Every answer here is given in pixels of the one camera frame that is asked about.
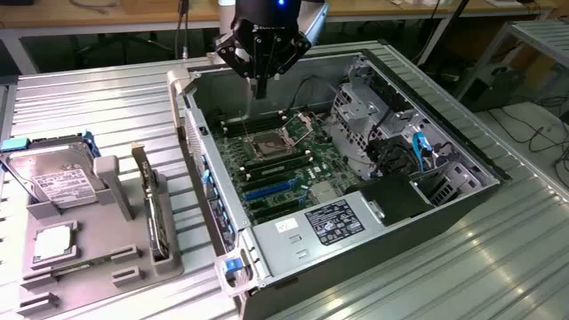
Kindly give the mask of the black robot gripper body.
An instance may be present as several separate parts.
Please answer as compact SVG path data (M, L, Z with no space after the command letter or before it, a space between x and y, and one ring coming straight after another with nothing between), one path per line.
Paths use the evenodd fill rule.
M255 38L261 41L279 37L289 41L298 34L301 1L236 1L231 29L241 46L252 46Z

